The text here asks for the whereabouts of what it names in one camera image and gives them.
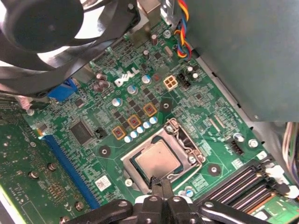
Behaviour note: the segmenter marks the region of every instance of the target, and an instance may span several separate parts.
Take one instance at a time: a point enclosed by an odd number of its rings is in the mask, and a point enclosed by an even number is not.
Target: black ram slot
[[[246,208],[249,204],[254,203],[254,201],[258,200],[266,192],[270,192],[270,190],[266,188],[264,182],[259,183],[253,189],[246,192],[246,194],[230,203],[229,206],[237,210],[242,210],[243,208]]]
[[[246,191],[248,191],[250,188],[258,184],[262,180],[261,177],[255,176],[253,179],[251,179],[249,182],[246,182],[244,185],[242,185],[239,188],[236,188],[235,191],[233,191],[230,195],[227,197],[221,197],[218,201],[222,204],[229,204],[242,194],[244,194]]]
[[[262,203],[263,201],[267,200],[269,197],[272,196],[271,192],[265,192],[264,194],[262,194],[258,200],[254,201],[253,203],[247,205],[246,207],[244,207],[242,209],[243,212],[249,212],[250,210],[252,210],[253,208],[255,208],[256,206],[258,206],[260,203]]]
[[[246,180],[248,177],[252,177],[253,175],[256,176],[256,173],[251,168],[244,170],[244,172],[241,172],[239,175],[235,176],[230,182],[224,184],[219,190],[212,193],[208,198],[217,201],[219,197],[230,192],[230,189],[232,189],[234,186],[239,185],[242,180]]]

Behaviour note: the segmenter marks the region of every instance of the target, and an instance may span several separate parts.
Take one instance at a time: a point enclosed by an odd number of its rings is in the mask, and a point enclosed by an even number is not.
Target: cooling fan
[[[1,0],[0,93],[47,95],[139,20],[136,0]]]

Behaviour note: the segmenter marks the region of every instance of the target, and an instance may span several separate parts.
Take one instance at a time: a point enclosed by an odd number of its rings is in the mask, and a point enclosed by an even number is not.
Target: blue pcie slot
[[[53,135],[47,135],[43,137],[43,140],[45,140],[50,148],[52,149],[52,152],[59,160],[60,164],[63,166],[65,171],[68,173],[68,175],[71,177],[87,203],[89,204],[91,209],[96,209],[100,207],[100,204],[95,199],[92,192],[89,190],[89,188],[86,186],[78,172],[75,170],[69,159],[65,156],[64,152],[62,151],[61,147],[57,144],[55,138]]]

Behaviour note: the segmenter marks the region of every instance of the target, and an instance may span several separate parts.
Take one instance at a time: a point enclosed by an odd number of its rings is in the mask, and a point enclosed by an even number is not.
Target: colorful wire
[[[182,9],[182,22],[177,30],[174,31],[178,35],[178,56],[186,61],[191,59],[192,50],[190,44],[186,41],[187,22],[189,21],[189,11],[185,0],[178,0],[178,4]]]

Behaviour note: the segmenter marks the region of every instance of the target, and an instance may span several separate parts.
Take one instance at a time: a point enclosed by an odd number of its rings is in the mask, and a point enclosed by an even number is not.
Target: cpu socket
[[[196,158],[196,162],[190,162],[190,156]],[[201,166],[206,159],[182,126],[172,118],[121,160],[125,175],[147,194],[152,176],[174,182],[193,167]]]

